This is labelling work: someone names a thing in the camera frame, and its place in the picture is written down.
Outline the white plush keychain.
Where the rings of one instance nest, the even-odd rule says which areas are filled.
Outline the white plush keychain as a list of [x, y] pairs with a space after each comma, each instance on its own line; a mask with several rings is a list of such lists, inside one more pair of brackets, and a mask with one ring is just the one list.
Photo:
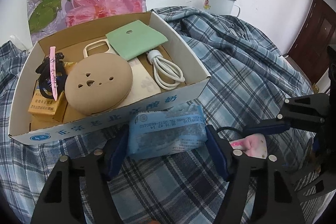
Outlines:
[[268, 156], [265, 136], [263, 134], [248, 135], [243, 139], [230, 141], [233, 149], [239, 149], [249, 157], [266, 159]]

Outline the blue plastic packet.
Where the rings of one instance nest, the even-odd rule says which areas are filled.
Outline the blue plastic packet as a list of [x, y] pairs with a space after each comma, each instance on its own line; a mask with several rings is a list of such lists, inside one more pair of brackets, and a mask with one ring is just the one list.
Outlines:
[[190, 151], [206, 141], [206, 121], [200, 105], [142, 112], [129, 122], [127, 155], [133, 160], [150, 159]]

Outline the yellow cigarette pack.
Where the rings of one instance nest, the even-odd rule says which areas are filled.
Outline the yellow cigarette pack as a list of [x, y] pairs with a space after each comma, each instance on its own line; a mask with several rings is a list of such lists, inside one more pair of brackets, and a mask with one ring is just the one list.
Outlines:
[[30, 102], [28, 112], [42, 121], [62, 122], [68, 102], [64, 87], [68, 74], [76, 63], [63, 62], [63, 68], [56, 71], [57, 100], [54, 100], [51, 87], [49, 62], [41, 64], [36, 69], [39, 78], [35, 85], [34, 95]]

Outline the round tan pouch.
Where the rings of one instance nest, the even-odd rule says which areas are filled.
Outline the round tan pouch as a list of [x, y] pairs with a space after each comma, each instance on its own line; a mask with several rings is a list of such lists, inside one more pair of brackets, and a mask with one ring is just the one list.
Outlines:
[[74, 66], [64, 91], [73, 109], [90, 116], [119, 105], [132, 84], [132, 69], [125, 59], [112, 53], [97, 53]]

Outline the pink handled scissors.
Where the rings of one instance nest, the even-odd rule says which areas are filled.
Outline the pink handled scissors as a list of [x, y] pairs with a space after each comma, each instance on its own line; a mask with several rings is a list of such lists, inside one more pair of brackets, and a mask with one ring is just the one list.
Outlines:
[[67, 73], [63, 65], [64, 55], [56, 53], [56, 47], [50, 47], [49, 56], [45, 57], [35, 72], [39, 75], [38, 88], [44, 98], [58, 100], [65, 88]]

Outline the green leather pouch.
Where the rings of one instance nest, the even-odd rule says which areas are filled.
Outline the green leather pouch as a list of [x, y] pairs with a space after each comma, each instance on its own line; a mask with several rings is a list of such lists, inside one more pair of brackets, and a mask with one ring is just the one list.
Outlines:
[[114, 51], [127, 61], [168, 41], [165, 35], [140, 20], [108, 32], [105, 36]]

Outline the black white striped cloth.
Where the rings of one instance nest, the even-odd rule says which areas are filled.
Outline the black white striped cloth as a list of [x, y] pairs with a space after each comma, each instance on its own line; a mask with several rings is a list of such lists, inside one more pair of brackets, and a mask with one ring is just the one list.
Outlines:
[[[294, 191], [298, 192], [305, 186], [313, 182], [319, 176], [319, 166], [313, 163], [302, 165], [300, 169], [290, 174], [290, 181], [294, 187]], [[325, 200], [325, 196], [316, 197], [308, 201], [301, 202], [301, 209], [304, 214], [315, 211], [321, 207]]]

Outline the blue plaid shirt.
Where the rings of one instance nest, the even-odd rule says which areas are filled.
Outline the blue plaid shirt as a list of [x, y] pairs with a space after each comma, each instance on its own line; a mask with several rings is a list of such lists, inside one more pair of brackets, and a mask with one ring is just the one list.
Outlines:
[[[232, 16], [187, 7], [158, 9], [194, 51], [211, 78], [195, 100], [215, 128], [242, 128], [274, 118], [285, 98], [312, 93], [310, 85], [259, 29]], [[88, 155], [116, 136], [102, 130], [39, 146], [9, 138], [10, 108], [27, 53], [1, 46], [1, 194], [14, 215], [29, 223], [40, 192], [61, 155]], [[109, 189], [125, 223], [212, 223], [227, 183], [206, 147], [171, 156], [126, 159]]]

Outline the brown wooden door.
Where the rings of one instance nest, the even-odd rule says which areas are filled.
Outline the brown wooden door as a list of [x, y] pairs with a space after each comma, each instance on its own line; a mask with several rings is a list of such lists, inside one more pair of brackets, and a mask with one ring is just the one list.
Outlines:
[[312, 84], [327, 71], [327, 46], [330, 44], [335, 44], [335, 11], [324, 0], [313, 0], [288, 53]]

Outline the open cardboard box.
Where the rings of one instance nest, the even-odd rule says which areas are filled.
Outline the open cardboard box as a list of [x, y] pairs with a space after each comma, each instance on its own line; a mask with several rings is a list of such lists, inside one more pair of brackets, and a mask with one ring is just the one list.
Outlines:
[[[167, 41], [161, 52], [183, 72], [185, 82], [171, 91], [157, 91], [140, 100], [131, 99], [136, 86], [131, 67], [114, 53], [84, 56], [84, 48], [119, 27], [139, 20], [163, 34]], [[29, 113], [30, 102], [37, 84], [36, 69], [41, 65], [50, 46], [60, 48], [67, 61], [75, 67], [70, 75], [71, 89], [81, 103], [113, 101], [102, 111], [85, 114], [68, 105], [62, 122], [43, 121]], [[23, 65], [15, 88], [9, 116], [8, 135], [22, 144], [40, 145], [104, 129], [122, 122], [142, 111], [160, 111], [198, 98], [210, 73], [183, 38], [154, 12], [125, 14], [92, 20], [59, 31], [37, 42]]]

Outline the white enamel mug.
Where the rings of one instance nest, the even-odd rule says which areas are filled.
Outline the white enamel mug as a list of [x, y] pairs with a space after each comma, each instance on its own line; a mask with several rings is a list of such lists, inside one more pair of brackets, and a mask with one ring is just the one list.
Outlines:
[[203, 9], [215, 15], [231, 15], [233, 7], [236, 6], [238, 8], [236, 17], [239, 17], [241, 9], [235, 3], [236, 0], [205, 0]]

